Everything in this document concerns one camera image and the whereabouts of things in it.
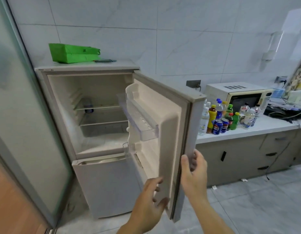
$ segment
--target wooden floor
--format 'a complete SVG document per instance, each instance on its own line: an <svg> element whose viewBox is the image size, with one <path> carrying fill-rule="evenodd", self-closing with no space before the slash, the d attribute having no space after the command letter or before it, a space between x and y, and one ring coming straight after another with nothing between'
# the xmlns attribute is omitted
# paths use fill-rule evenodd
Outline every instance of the wooden floor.
<svg viewBox="0 0 301 234"><path fill-rule="evenodd" d="M0 234L43 234L47 225L0 165Z"/></svg>

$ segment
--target tiled floor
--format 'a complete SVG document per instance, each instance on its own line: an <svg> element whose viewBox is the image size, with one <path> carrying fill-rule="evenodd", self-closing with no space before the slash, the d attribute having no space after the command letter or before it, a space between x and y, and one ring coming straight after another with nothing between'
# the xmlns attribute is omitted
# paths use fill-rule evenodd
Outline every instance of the tiled floor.
<svg viewBox="0 0 301 234"><path fill-rule="evenodd" d="M211 206L235 233L301 233L301 165L289 170L208 189ZM94 220L78 184L56 234L115 234L130 214ZM149 234L203 233L185 199L181 220L173 223L164 213Z"/></svg>

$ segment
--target green box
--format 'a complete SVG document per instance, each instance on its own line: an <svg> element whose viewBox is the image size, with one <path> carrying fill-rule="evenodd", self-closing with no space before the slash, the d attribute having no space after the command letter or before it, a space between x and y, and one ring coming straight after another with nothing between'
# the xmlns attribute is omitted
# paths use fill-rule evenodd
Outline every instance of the green box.
<svg viewBox="0 0 301 234"><path fill-rule="evenodd" d="M76 63L98 60L100 49L62 43L49 43L52 60L60 63Z"/></svg>

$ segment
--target white microwave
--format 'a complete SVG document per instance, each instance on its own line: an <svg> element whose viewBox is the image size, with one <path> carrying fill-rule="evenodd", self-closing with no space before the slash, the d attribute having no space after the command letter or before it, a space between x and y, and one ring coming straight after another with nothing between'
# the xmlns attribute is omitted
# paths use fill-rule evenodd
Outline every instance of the white microwave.
<svg viewBox="0 0 301 234"><path fill-rule="evenodd" d="M260 104L261 113L264 113L273 89L252 85L245 82L207 84L204 94L207 100L215 103L217 98L233 105L233 111L239 112L241 106L249 103L250 107Z"/></svg>

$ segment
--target pepsi can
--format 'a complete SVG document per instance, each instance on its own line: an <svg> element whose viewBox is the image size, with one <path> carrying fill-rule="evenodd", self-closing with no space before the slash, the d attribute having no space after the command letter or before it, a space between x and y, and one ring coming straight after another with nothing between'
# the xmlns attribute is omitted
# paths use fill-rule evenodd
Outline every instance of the pepsi can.
<svg viewBox="0 0 301 234"><path fill-rule="evenodd" d="M227 131L227 128L229 125L229 120L226 118L223 118L221 121L223 122L223 126L221 128L221 133L225 133Z"/></svg>
<svg viewBox="0 0 301 234"><path fill-rule="evenodd" d="M215 120L212 133L215 135L219 135L223 126L222 120Z"/></svg>

